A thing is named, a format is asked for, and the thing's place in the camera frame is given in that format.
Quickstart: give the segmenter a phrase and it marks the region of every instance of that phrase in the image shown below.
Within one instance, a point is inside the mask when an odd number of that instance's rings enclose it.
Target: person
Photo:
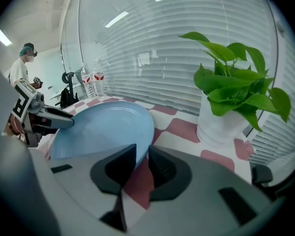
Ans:
[[[19,51],[19,58],[13,63],[9,73],[9,81],[13,87],[20,79],[26,80],[35,89],[42,87],[41,82],[30,83],[28,69],[25,66],[26,62],[34,62],[34,57],[36,55],[37,52],[35,51],[34,45],[32,43],[25,44]]]

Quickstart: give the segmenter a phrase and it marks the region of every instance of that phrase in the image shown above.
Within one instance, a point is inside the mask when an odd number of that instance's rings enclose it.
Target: potted plant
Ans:
[[[214,59],[214,71],[200,64],[194,75],[195,85],[202,90],[197,135],[201,142],[212,147],[221,147],[232,141],[248,126],[258,131],[256,111],[258,109],[279,115],[287,122],[291,110],[289,96],[280,88],[269,88],[273,78],[267,76],[262,53],[241,43],[225,47],[211,43],[198,32],[180,36],[200,42]],[[256,72],[236,67],[238,60],[245,60],[248,53]]]

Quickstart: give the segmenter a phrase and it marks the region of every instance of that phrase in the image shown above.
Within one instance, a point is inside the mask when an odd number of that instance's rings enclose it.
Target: pink and white checkered table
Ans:
[[[75,115],[96,104],[109,101],[130,101],[148,109],[155,127],[153,145],[180,150],[214,161],[251,183],[248,158],[254,149],[247,138],[240,134],[233,143],[221,149],[204,146],[196,134],[198,117],[195,115],[117,96],[86,99],[66,108],[65,111]],[[43,137],[39,143],[38,149],[44,153],[46,159],[50,159],[49,149],[54,138],[55,135],[48,135]],[[145,158],[132,173],[122,190],[123,208],[128,228],[131,228],[148,209],[149,194],[153,189],[153,176],[148,168],[148,159]]]

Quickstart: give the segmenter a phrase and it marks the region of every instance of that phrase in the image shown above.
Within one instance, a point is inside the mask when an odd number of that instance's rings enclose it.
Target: white flower pot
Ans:
[[[211,111],[207,96],[202,93],[197,126],[197,136],[201,143],[213,148],[220,148],[233,141],[248,124],[248,121],[235,111],[229,111],[221,117],[215,116]]]

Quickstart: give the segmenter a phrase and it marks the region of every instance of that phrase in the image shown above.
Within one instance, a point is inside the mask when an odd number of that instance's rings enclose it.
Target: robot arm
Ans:
[[[55,134],[59,128],[74,125],[73,115],[58,108],[45,105],[44,95],[27,81],[19,80],[15,85],[19,93],[9,118],[14,133],[25,135],[28,147],[37,147],[42,136]]]

